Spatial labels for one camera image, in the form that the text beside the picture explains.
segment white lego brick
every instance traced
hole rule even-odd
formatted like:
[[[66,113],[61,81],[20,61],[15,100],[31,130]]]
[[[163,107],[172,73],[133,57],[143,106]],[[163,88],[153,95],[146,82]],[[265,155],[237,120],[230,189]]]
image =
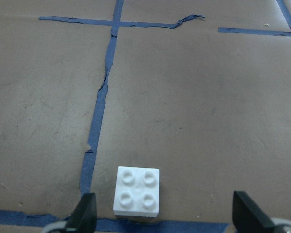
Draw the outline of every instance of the white lego brick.
[[[113,205],[115,215],[156,217],[159,187],[158,169],[119,166]]]

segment white building block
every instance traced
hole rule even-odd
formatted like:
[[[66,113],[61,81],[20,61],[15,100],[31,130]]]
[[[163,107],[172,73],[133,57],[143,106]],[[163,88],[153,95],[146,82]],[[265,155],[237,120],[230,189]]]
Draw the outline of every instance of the white building block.
[[[119,166],[113,205],[115,215],[156,217],[159,187],[158,169]]]

